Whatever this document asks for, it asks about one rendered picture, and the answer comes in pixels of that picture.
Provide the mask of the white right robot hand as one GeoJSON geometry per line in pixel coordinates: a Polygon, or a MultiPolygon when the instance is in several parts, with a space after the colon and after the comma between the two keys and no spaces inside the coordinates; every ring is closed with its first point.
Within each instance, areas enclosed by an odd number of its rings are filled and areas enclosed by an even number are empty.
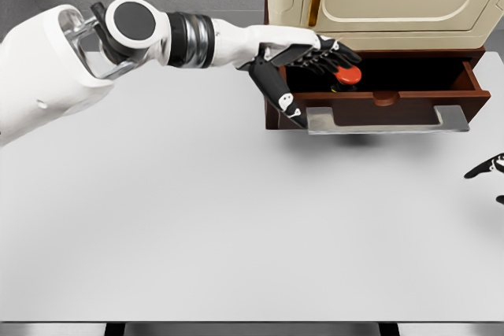
{"type": "Polygon", "coordinates": [[[499,153],[478,164],[464,174],[465,179],[472,179],[479,174],[498,172],[504,175],[504,153],[499,153]]]}

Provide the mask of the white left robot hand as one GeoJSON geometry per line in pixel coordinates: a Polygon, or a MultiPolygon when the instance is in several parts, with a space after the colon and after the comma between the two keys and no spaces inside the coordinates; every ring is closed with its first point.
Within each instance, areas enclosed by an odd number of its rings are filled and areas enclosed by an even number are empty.
{"type": "Polygon", "coordinates": [[[270,105],[298,127],[306,129],[306,115],[281,76],[280,67],[301,68],[321,76],[352,68],[361,58],[338,40],[309,29],[280,27],[279,33],[276,40],[260,41],[258,52],[240,65],[239,70],[248,72],[270,105]]]}

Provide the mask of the red button switch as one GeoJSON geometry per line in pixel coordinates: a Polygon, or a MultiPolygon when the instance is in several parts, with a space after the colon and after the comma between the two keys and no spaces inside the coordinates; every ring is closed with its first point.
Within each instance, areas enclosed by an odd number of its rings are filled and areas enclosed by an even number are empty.
{"type": "Polygon", "coordinates": [[[361,80],[361,70],[352,66],[351,68],[339,68],[334,73],[335,82],[331,85],[332,92],[352,92],[358,89],[358,83],[361,80]]]}

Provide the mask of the brown drawer with grey handle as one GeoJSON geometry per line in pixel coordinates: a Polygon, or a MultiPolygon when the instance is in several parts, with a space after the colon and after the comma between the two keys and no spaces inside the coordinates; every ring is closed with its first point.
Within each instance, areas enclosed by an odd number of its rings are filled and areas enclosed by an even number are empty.
{"type": "Polygon", "coordinates": [[[287,67],[282,74],[301,110],[330,108],[340,126],[436,124],[437,105],[458,105],[471,121],[491,97],[460,57],[368,57],[359,69],[350,92],[332,91],[330,73],[287,67]]]}

